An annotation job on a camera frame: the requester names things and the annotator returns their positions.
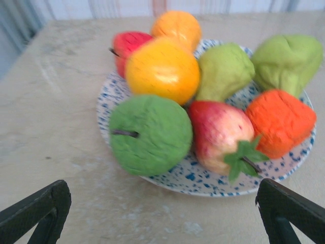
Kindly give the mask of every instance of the table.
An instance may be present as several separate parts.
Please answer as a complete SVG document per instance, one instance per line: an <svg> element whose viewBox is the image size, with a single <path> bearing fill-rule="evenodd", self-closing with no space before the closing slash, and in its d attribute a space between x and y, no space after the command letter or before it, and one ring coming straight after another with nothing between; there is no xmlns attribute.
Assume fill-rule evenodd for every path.
<svg viewBox="0 0 325 244"><path fill-rule="evenodd" d="M325 47L325 12L198 17L203 37L255 49L273 34L316 36ZM128 175L96 122L96 99L114 70L117 32L147 32L154 19L50 22L0 82L0 209L57 179L72 206L58 243L268 243L256 194L201 198ZM318 115L314 148L282 184L325 206L325 68L306 91ZM26 243L30 232L18 243ZM311 243L298 233L302 243Z"/></svg>

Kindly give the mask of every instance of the strawberry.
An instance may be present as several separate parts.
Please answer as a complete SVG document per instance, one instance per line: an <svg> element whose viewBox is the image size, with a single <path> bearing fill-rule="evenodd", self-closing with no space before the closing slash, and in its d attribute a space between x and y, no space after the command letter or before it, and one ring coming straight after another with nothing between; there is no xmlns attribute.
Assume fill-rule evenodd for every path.
<svg viewBox="0 0 325 244"><path fill-rule="evenodd" d="M194 101L188 110L194 130L194 150L199 163L233 183L240 172L258 176L253 162L269 158L255 150L259 138L240 109L222 102Z"/></svg>

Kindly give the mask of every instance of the fake fruit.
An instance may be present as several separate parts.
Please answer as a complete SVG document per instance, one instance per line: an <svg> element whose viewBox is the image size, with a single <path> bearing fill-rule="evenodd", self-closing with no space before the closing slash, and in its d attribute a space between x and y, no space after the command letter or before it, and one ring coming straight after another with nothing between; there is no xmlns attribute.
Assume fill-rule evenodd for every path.
<svg viewBox="0 0 325 244"><path fill-rule="evenodd" d="M248 55L235 43L209 48L199 58L201 84L196 100L223 102L255 75Z"/></svg>
<svg viewBox="0 0 325 244"><path fill-rule="evenodd" d="M186 111L155 95L134 96L119 104L109 130L114 156L134 175L165 173L186 156L192 142Z"/></svg>
<svg viewBox="0 0 325 244"><path fill-rule="evenodd" d="M117 73L122 78L125 78L125 63L128 57L132 52L151 39L151 35L143 32L123 32L118 33L114 37L111 52L115 55Z"/></svg>
<svg viewBox="0 0 325 244"><path fill-rule="evenodd" d="M251 60L254 81L261 88L281 89L298 98L323 60L323 47L312 36L276 35L260 44Z"/></svg>
<svg viewBox="0 0 325 244"><path fill-rule="evenodd" d="M255 150L254 129L242 110L221 102L194 101L188 114L194 130L194 149L203 167L228 175L230 182L240 172L257 176L245 160L259 162L268 158Z"/></svg>
<svg viewBox="0 0 325 244"><path fill-rule="evenodd" d="M271 159L302 143L316 123L316 113L300 100L279 89L265 91L247 107L256 135L257 149Z"/></svg>
<svg viewBox="0 0 325 244"><path fill-rule="evenodd" d="M168 11L160 15L151 28L151 34L174 38L191 52L196 50L202 36L197 19L183 11Z"/></svg>
<svg viewBox="0 0 325 244"><path fill-rule="evenodd" d="M134 94L155 94L184 105L199 86L199 65L178 42L159 37L130 56L126 81Z"/></svg>

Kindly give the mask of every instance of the wall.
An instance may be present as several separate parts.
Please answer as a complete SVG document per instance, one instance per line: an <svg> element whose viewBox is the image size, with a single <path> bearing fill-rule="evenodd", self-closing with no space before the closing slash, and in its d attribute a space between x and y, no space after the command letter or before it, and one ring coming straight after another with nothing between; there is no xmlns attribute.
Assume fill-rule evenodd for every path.
<svg viewBox="0 0 325 244"><path fill-rule="evenodd" d="M192 14L324 10L325 0L31 0L44 21L155 16L166 9Z"/></svg>

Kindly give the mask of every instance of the yellow fruit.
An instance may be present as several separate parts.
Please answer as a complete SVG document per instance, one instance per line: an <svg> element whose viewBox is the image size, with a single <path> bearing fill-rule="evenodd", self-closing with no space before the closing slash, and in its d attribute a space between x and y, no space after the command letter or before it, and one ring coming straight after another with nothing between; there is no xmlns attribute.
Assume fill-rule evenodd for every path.
<svg viewBox="0 0 325 244"><path fill-rule="evenodd" d="M198 89L199 65L177 41L159 37L129 57L126 81L133 94L154 94L184 105Z"/></svg>

